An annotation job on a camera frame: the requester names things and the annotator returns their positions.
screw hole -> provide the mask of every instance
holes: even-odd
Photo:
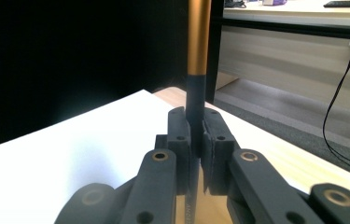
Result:
[[[91,191],[88,191],[84,196],[82,197],[81,201],[88,206],[98,204],[102,199],[104,198],[104,194],[98,190],[93,189]]]
[[[154,219],[154,216],[149,212],[141,212],[139,213],[139,215],[137,215],[137,218],[136,218],[137,223],[140,223],[140,224],[151,223],[153,219]]]
[[[242,152],[241,158],[245,161],[256,161],[259,159],[259,157],[256,154],[251,152]]]
[[[341,191],[326,189],[323,194],[332,203],[342,207],[350,207],[350,197]]]
[[[168,154],[165,152],[156,152],[154,155],[152,155],[152,159],[154,161],[166,161],[168,159]]]
[[[304,224],[305,223],[305,219],[300,216],[298,213],[295,212],[288,212],[286,214],[286,218],[288,221],[290,221],[291,223],[294,224]]]

black object on desk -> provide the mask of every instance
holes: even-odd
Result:
[[[330,1],[324,7],[350,7],[350,1]]]

black curtain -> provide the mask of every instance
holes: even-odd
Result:
[[[187,1],[0,1],[0,143],[182,86]]]

floor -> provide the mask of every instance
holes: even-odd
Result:
[[[252,81],[237,79],[217,90],[216,99],[300,131],[322,137],[328,104]],[[350,148],[350,111],[334,107],[326,124],[328,140]]]

